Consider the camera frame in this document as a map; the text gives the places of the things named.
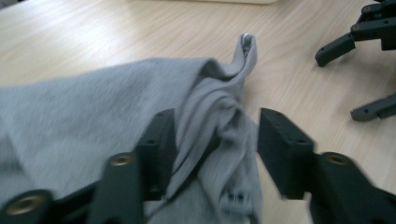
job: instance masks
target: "black plastic part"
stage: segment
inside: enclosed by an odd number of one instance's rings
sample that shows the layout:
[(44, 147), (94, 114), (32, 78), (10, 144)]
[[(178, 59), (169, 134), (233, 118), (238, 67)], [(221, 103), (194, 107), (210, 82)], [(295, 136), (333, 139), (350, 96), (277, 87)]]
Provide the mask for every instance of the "black plastic part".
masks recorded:
[(302, 135), (306, 137), (280, 113), (262, 109), (258, 150), (282, 195), (302, 199), (305, 191), (311, 192), (315, 224), (396, 223), (395, 195), (374, 187), (348, 157), (317, 155), (312, 141), (308, 148), (294, 144)]
[(98, 182), (80, 189), (55, 201), (55, 216), (63, 224), (83, 224), (86, 222), (93, 194)]
[(385, 119), (396, 114), (396, 94), (361, 106), (350, 112), (357, 121), (368, 121), (376, 118)]
[(288, 118), (262, 108), (258, 152), (282, 196), (304, 197), (313, 151), (313, 141)]
[(142, 222), (139, 163), (139, 156), (135, 152), (121, 153), (110, 158), (94, 193), (87, 223)]
[(142, 165), (144, 201), (160, 200), (169, 184), (177, 157), (174, 110), (158, 113), (135, 150)]
[(317, 192), (331, 208), (335, 223), (396, 222), (396, 206), (367, 180), (351, 159), (326, 152), (318, 157), (317, 165), (314, 179), (323, 187)]
[(0, 211), (1, 224), (47, 224), (51, 223), (50, 209), (53, 205), (49, 191), (27, 191), (5, 204)]
[(365, 6), (350, 34), (343, 35), (320, 49), (315, 59), (320, 67), (350, 52), (353, 42), (381, 39), (382, 50), (396, 49), (396, 0), (377, 1), (381, 4)]
[(352, 34), (346, 34), (321, 48), (315, 55), (315, 60), (317, 60), (320, 67), (324, 67), (327, 63), (350, 52), (354, 48), (356, 47)]

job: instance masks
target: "gray cloth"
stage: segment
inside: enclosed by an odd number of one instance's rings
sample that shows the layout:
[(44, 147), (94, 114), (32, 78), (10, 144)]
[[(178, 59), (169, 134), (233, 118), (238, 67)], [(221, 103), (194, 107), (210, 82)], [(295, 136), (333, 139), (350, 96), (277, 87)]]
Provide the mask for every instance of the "gray cloth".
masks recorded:
[[(149, 59), (1, 88), (0, 202), (90, 184), (110, 156), (134, 148), (154, 114), (174, 108), (179, 152), (165, 200), (145, 204), (148, 222), (260, 223), (257, 127), (240, 104), (256, 60), (254, 36), (241, 35), (231, 64)], [(191, 178), (213, 134), (220, 144)]]

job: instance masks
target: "white object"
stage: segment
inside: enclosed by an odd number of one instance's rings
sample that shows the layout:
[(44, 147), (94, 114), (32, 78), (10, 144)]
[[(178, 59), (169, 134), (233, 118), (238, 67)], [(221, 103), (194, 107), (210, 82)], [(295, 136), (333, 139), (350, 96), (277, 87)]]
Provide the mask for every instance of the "white object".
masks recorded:
[(249, 4), (271, 4), (277, 0), (197, 0), (202, 2), (230, 2), (230, 3), (249, 3)]

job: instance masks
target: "wooden table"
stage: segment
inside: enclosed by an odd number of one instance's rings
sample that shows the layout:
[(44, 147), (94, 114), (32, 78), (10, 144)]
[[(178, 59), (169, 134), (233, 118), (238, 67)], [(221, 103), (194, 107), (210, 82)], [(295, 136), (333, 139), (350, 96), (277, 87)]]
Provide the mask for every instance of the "wooden table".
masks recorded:
[[(314, 55), (349, 31), (371, 1), (278, 0), (272, 5), (176, 1), (27, 1), (0, 11), (0, 85), (74, 76), (151, 57), (230, 62), (242, 33), (257, 37), (259, 60), (244, 106), (278, 110), (318, 143), (354, 158), (380, 188), (396, 192), (396, 117), (353, 121), (352, 108), (396, 91), (396, 51), (379, 41), (324, 68)], [(284, 202), (262, 173), (265, 223), (310, 223), (306, 202)]]

